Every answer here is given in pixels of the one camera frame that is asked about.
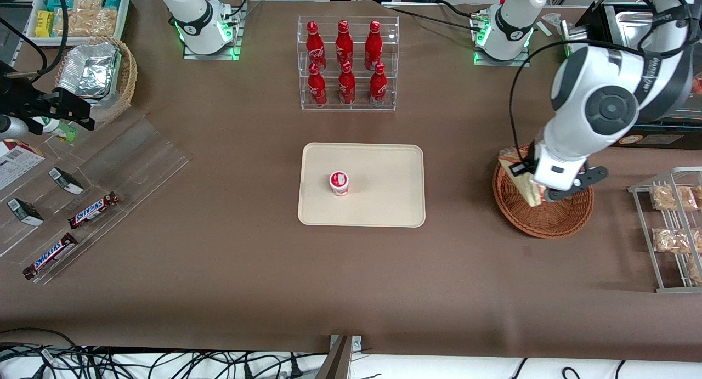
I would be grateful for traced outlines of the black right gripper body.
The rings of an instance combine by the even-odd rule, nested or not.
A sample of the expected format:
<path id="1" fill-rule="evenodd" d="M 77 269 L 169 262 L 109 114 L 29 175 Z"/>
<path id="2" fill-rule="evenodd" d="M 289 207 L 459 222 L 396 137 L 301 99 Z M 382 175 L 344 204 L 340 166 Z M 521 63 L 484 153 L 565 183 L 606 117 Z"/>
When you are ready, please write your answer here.
<path id="1" fill-rule="evenodd" d="M 1 61 L 1 114 L 32 117 L 42 92 L 37 90 L 26 77 L 9 78 L 8 72 L 15 72 L 15 70 Z"/>

